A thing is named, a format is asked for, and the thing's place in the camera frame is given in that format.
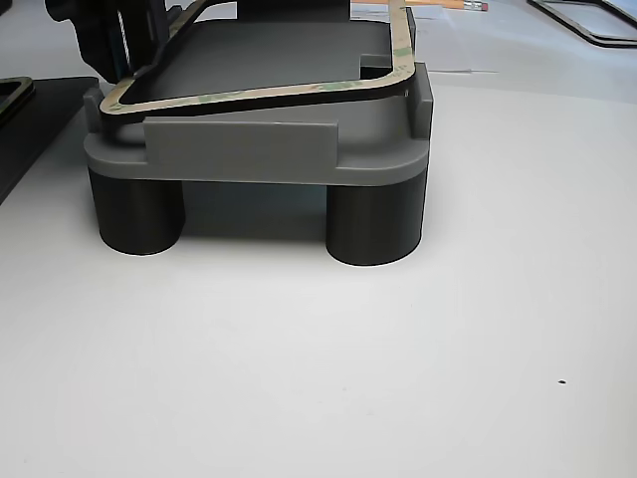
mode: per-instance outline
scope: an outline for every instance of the rectangular gasket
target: rectangular gasket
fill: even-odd
[[[226,0],[197,0],[170,27],[170,42],[191,25],[209,6]],[[100,105],[103,119],[112,123],[141,122],[148,116],[199,116],[264,108],[351,102],[386,98],[406,90],[415,74],[413,48],[404,0],[388,2],[392,69],[381,78],[308,85],[260,88],[215,93],[137,104],[122,98],[135,82],[119,82]]]

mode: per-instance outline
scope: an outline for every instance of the black plastic part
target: black plastic part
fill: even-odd
[[[237,19],[249,22],[346,22],[349,0],[238,0]]]
[[[83,105],[96,78],[36,80],[36,95],[0,125],[0,204]]]
[[[555,4],[570,4],[598,7],[637,29],[637,18],[606,0],[527,0],[527,3],[534,6],[540,12],[545,13],[553,20],[561,23],[568,30],[579,35],[588,43],[604,48],[637,48],[637,39],[635,38],[614,37],[593,33],[551,6]]]
[[[29,82],[24,86],[20,82],[0,82],[0,126],[7,122],[35,95],[35,86],[30,79]]]
[[[328,186],[325,245],[354,266],[397,261],[420,243],[427,169],[388,186]]]
[[[0,15],[9,10],[13,5],[13,0],[0,0]]]
[[[180,181],[114,179],[89,169],[100,235],[112,249],[136,256],[165,251],[185,222]]]

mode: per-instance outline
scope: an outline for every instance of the white table surface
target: white table surface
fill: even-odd
[[[391,265],[331,259],[295,186],[189,186],[172,249],[113,252],[77,116],[0,207],[0,476],[636,476],[635,52],[491,7],[453,12],[500,72],[432,76]],[[69,30],[18,0],[0,76],[90,73]]]

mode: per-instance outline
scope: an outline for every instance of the pencil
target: pencil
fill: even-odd
[[[386,5],[387,0],[351,0],[351,3],[372,3],[375,5]],[[453,8],[455,10],[474,10],[478,12],[489,11],[487,2],[473,0],[405,0],[407,6],[418,5],[440,5],[444,8]]]

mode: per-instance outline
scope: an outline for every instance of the black cylindrical leg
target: black cylindrical leg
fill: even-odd
[[[102,239],[124,254],[172,246],[185,221],[180,181],[114,179],[89,169]]]
[[[427,169],[388,186],[327,188],[327,251],[340,262],[397,261],[420,242]]]

